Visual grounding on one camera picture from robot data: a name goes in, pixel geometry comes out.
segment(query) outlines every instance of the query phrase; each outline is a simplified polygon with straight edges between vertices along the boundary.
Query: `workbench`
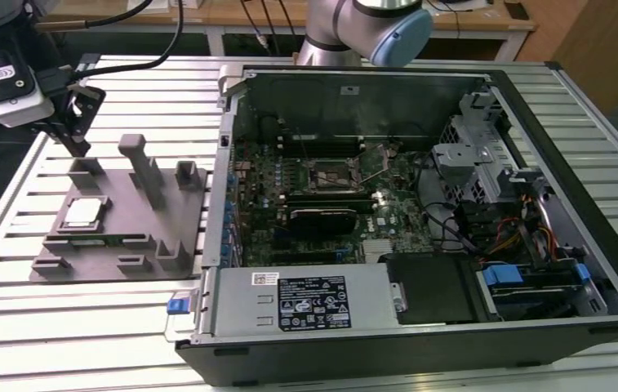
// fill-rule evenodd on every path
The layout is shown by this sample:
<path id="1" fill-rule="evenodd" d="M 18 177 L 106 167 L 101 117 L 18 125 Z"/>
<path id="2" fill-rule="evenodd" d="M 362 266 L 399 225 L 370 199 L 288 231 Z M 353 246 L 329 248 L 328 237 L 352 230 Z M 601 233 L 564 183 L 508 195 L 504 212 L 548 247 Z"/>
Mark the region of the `workbench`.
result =
<path id="1" fill-rule="evenodd" d="M 306 33 L 306 0 L 285 0 L 288 13 L 293 20 L 294 30 L 300 35 Z M 126 11 L 128 0 L 62 0 L 44 18 L 46 22 L 66 20 L 93 20 L 117 15 Z M 268 0 L 272 23 L 278 34 L 292 34 L 288 18 L 280 2 Z M 272 29 L 265 17 L 260 0 L 248 2 L 248 9 L 262 34 Z M 503 41 L 496 60 L 513 61 L 525 43 L 528 34 L 537 25 L 532 20 L 516 20 L 509 15 L 501 0 L 493 7 L 472 12 L 460 12 L 461 31 L 457 29 L 457 18 L 451 12 L 435 15 L 436 30 L 433 38 L 472 39 Z M 197 10 L 186 9 L 186 33 L 202 33 L 208 37 L 213 56 L 225 56 L 224 35 L 256 34 L 238 0 L 206 0 Z M 177 10 L 161 14 L 142 14 L 118 24 L 89 29 L 93 32 L 118 33 L 173 33 L 176 31 Z"/>
<path id="2" fill-rule="evenodd" d="M 104 56 L 96 65 L 82 67 L 153 59 Z M 290 65 L 292 59 L 174 57 L 154 70 L 88 81 L 109 94 L 88 134 L 89 156 L 100 158 L 104 168 L 129 166 L 117 144 L 122 134 L 137 132 L 146 136 L 146 153 L 158 158 L 161 167 L 174 167 L 185 158 L 213 169 L 221 122 L 217 77 L 222 65 L 240 63 Z M 412 66 L 509 73 L 618 232 L 618 132 L 564 72 L 540 63 L 417 61 Z M 521 134 L 513 130 L 512 136 L 533 165 Z M 72 185 L 70 163 L 66 149 L 41 135 L 0 199 L 0 391 L 210 391 L 166 341 L 180 332 L 180 326 L 166 322 L 166 303 L 176 293 L 194 289 L 197 281 L 37 284 L 29 280 L 33 258 Z M 206 215 L 201 226 L 206 227 Z M 204 243 L 198 241 L 200 255 Z M 551 366 L 270 385 L 258 390 L 411 391 L 461 385 L 496 392 L 616 391 L 618 342 Z"/>

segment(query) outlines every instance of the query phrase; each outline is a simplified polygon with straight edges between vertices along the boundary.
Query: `slotted table surface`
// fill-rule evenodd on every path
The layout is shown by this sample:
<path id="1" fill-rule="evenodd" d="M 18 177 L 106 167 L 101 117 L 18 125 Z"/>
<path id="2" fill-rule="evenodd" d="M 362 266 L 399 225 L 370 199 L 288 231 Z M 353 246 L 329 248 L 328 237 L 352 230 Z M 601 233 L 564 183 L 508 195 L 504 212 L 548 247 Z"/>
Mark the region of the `slotted table surface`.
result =
<path id="1" fill-rule="evenodd" d="M 98 67 L 152 60 L 104 56 Z M 174 57 L 154 70 L 104 75 L 88 84 L 108 100 L 88 139 L 105 168 L 128 167 L 117 142 L 145 134 L 161 167 L 193 158 L 213 169 L 221 109 L 217 77 L 224 64 L 289 65 L 292 59 Z M 618 232 L 618 133 L 563 73 L 541 64 L 420 61 L 413 67 L 504 69 Z M 535 158 L 521 135 L 515 141 Z M 29 281 L 33 258 L 70 187 L 70 156 L 41 136 L 0 202 L 0 390 L 210 391 L 165 339 L 166 302 L 196 281 L 45 285 Z M 212 173 L 208 185 L 213 182 Z M 202 251 L 205 233 L 200 233 Z M 262 390 L 416 391 L 618 390 L 618 343 L 592 348 L 551 366 L 417 376 L 269 385 Z"/>

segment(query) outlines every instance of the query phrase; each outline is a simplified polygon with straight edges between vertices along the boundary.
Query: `power cable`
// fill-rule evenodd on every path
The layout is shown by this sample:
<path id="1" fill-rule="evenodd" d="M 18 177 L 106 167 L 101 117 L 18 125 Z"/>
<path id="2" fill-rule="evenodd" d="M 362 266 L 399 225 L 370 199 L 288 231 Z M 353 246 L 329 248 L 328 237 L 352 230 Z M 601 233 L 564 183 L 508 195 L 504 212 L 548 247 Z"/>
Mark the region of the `power cable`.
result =
<path id="1" fill-rule="evenodd" d="M 100 19 L 100 20 L 88 20 L 86 27 L 90 29 L 92 27 L 100 27 L 106 25 L 113 25 L 114 23 L 122 22 L 126 19 L 130 19 L 133 16 L 140 14 L 145 8 L 148 8 L 154 0 L 144 0 L 144 2 L 133 8 L 130 11 L 124 12 L 121 15 L 112 16 L 110 18 Z"/>
<path id="2" fill-rule="evenodd" d="M 473 10 L 463 10 L 463 11 L 457 11 L 455 8 L 452 8 L 452 6 L 447 3 L 447 2 L 443 2 L 443 4 L 449 8 L 448 10 L 440 8 L 439 6 L 436 6 L 433 3 L 432 3 L 432 0 L 428 0 L 428 3 L 431 4 L 431 6 L 441 11 L 441 12 L 455 12 L 455 19 L 456 19 L 456 22 L 457 22 L 457 39 L 456 39 L 456 48 L 455 48 L 455 53 L 459 54 L 460 53 L 460 39 L 461 39 L 461 22 L 460 22 L 460 12 L 472 12 Z"/>
<path id="3" fill-rule="evenodd" d="M 265 18 L 268 19 L 268 25 L 270 26 L 270 32 L 273 34 L 273 46 L 276 47 L 276 54 L 280 56 L 280 45 L 277 43 L 276 25 L 273 24 L 273 20 L 270 18 L 270 12 L 268 11 L 268 4 L 265 4 L 265 0 L 261 0 L 261 4 L 264 5 Z"/>
<path id="4" fill-rule="evenodd" d="M 128 71 L 140 71 L 144 69 L 152 69 L 158 67 L 170 57 L 170 53 L 174 51 L 176 47 L 178 46 L 178 42 L 181 41 L 182 31 L 184 31 L 185 21 L 184 21 L 184 9 L 182 9 L 182 0 L 178 1 L 178 26 L 176 27 L 176 34 L 174 38 L 170 41 L 170 45 L 166 48 L 166 51 L 161 55 L 158 59 L 149 63 L 144 64 L 134 64 L 134 65 L 118 65 L 116 67 L 106 67 L 101 69 L 88 69 L 85 71 L 77 71 L 72 75 L 73 80 L 80 80 L 82 78 L 90 78 L 92 76 L 105 75 L 105 74 L 116 74 L 118 72 L 128 72 Z"/>
<path id="5" fill-rule="evenodd" d="M 297 38 L 297 32 L 294 31 L 294 25 L 292 24 L 292 18 L 289 17 L 288 8 L 285 6 L 285 1 L 280 0 L 280 7 L 282 7 L 282 12 L 285 13 L 285 17 L 288 18 L 289 23 L 289 30 L 292 31 L 292 38 L 294 41 L 294 52 L 300 51 L 300 40 Z"/>
<path id="6" fill-rule="evenodd" d="M 244 7 L 244 12 L 246 12 L 248 21 L 252 22 L 253 30 L 256 31 L 256 38 L 258 39 L 261 46 L 265 48 L 265 51 L 268 51 L 268 55 L 273 56 L 270 46 L 268 45 L 268 39 L 265 39 L 265 35 L 261 33 L 261 30 L 256 25 L 256 21 L 253 20 L 252 13 L 248 10 L 246 1 L 248 0 L 240 0 L 241 6 Z"/>

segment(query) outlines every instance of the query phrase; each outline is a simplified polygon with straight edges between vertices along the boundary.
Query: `warning label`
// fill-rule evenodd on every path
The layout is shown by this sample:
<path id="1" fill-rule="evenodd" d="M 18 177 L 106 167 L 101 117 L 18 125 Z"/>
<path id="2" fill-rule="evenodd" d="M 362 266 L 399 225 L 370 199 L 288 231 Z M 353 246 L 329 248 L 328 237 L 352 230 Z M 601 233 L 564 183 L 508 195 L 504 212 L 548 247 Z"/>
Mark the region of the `warning label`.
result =
<path id="1" fill-rule="evenodd" d="M 284 331 L 353 327 L 345 276 L 280 279 L 277 291 Z"/>

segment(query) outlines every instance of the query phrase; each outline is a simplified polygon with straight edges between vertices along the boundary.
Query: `blue latch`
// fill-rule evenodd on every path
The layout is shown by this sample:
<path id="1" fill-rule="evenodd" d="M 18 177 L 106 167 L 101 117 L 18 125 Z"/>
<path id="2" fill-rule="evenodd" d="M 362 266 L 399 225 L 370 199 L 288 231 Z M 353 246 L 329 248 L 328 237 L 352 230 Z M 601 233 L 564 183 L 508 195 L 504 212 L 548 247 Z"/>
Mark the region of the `blue latch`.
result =
<path id="1" fill-rule="evenodd" d="M 166 306 L 169 314 L 190 314 L 190 298 L 174 298 Z"/>
<path id="2" fill-rule="evenodd" d="M 524 283 L 523 274 L 517 265 L 492 265 L 484 269 L 485 282 L 489 286 L 499 283 Z"/>
<path id="3" fill-rule="evenodd" d="M 588 269 L 588 266 L 585 264 L 579 263 L 575 266 L 575 268 L 579 271 L 580 280 L 583 281 L 583 283 L 589 281 L 592 279 L 592 275 L 591 275 L 591 270 Z"/>

